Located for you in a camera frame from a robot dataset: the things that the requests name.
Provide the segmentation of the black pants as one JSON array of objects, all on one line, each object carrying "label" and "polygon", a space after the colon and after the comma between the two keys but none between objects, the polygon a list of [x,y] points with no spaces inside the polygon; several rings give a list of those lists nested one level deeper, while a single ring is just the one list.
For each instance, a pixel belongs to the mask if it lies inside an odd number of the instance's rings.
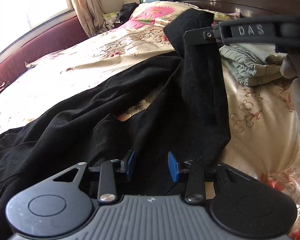
[{"label": "black pants", "polygon": [[186,46],[186,31],[209,27],[210,12],[189,9],[164,28],[174,48],[63,100],[24,127],[0,135],[0,239],[18,192],[85,161],[100,165],[136,152],[126,194],[181,194],[167,155],[211,165],[230,141],[228,99],[216,44]]}]

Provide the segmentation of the folded grey-green clothes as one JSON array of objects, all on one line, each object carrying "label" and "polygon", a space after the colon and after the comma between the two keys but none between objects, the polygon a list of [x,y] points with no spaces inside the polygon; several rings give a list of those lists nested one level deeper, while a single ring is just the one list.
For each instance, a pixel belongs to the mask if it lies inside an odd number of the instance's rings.
[{"label": "folded grey-green clothes", "polygon": [[258,86],[282,77],[286,54],[276,53],[273,44],[233,43],[219,49],[222,63],[243,86]]}]

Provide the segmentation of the floral satin bedspread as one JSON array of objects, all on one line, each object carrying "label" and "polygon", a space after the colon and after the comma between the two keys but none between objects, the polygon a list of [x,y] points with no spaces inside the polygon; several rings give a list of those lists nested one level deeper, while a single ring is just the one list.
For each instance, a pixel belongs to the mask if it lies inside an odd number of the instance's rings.
[{"label": "floral satin bedspread", "polygon": [[[192,5],[152,2],[138,6],[123,26],[67,49],[25,60],[27,71],[0,94],[0,134],[25,126],[60,101],[99,85],[152,56],[172,51],[163,28]],[[298,208],[292,239],[300,239],[299,121],[290,81],[273,63],[271,46],[244,45],[261,66],[255,81],[234,73],[236,57],[222,50],[231,140],[222,161],[288,194]],[[274,76],[267,75],[273,69]]]}]

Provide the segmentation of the maroon upholstered bench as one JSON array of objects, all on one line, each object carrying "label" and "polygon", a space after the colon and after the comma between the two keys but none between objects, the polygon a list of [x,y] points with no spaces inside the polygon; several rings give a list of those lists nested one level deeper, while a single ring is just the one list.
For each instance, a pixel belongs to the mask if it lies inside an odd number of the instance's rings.
[{"label": "maroon upholstered bench", "polygon": [[21,46],[16,52],[0,63],[0,85],[3,82],[13,83],[26,72],[26,64],[49,53],[74,46],[88,36],[75,16],[48,29]]}]

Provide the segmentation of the black bag on nightstand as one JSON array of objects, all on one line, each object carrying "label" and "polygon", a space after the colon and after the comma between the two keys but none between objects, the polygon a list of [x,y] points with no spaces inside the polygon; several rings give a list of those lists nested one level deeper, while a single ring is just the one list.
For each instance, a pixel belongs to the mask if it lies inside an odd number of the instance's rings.
[{"label": "black bag on nightstand", "polygon": [[126,23],[138,6],[139,4],[135,2],[124,4],[118,14],[120,24]]}]

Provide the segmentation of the beige curtain right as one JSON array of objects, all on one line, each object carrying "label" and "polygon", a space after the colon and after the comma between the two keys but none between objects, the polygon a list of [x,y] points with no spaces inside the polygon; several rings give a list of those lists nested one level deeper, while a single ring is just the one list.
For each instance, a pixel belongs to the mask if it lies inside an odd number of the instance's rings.
[{"label": "beige curtain right", "polygon": [[103,18],[104,10],[99,0],[71,0],[71,3],[89,38],[108,30]]}]

